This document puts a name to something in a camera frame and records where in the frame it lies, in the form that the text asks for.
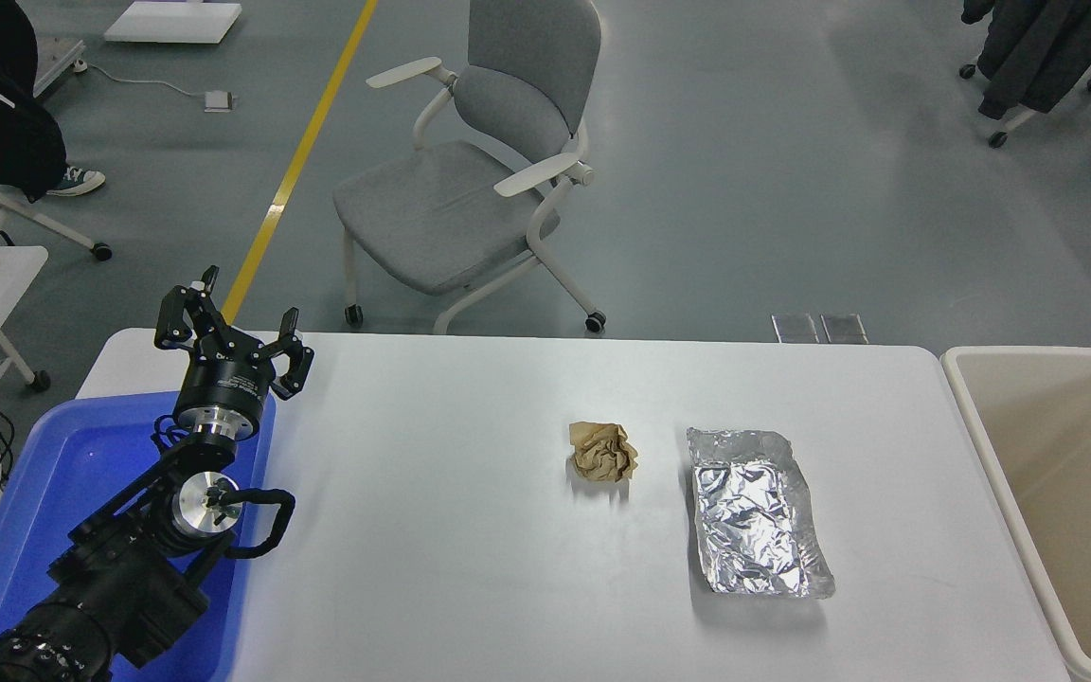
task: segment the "sneaker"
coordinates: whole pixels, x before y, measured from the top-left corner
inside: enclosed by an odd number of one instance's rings
[[[77,198],[79,194],[86,194],[87,191],[98,189],[104,184],[103,172],[88,171],[77,167],[65,167],[65,176],[57,183],[55,189],[48,191],[53,198]]]

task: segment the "hanging clothes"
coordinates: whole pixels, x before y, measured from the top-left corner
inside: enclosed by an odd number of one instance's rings
[[[979,69],[991,83],[980,112],[999,120],[1018,104],[1051,111],[1091,65],[1091,0],[964,0],[962,22],[987,13]]]
[[[32,202],[65,174],[61,129],[32,96],[36,34],[14,0],[0,0],[0,182]]]

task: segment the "white box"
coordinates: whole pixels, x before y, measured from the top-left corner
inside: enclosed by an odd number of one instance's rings
[[[225,38],[242,13],[238,3],[149,3],[139,0],[104,32],[124,43],[204,43]]]
[[[943,364],[1066,668],[1091,681],[1091,348],[952,348]]]

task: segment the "aluminum foil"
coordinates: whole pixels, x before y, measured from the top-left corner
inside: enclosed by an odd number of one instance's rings
[[[789,441],[771,431],[690,428],[693,522],[716,593],[815,597],[836,591]]]

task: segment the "chair backrest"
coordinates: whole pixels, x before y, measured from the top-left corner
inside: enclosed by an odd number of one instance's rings
[[[530,161],[549,158],[579,128],[599,55],[590,0],[470,0],[457,112]]]

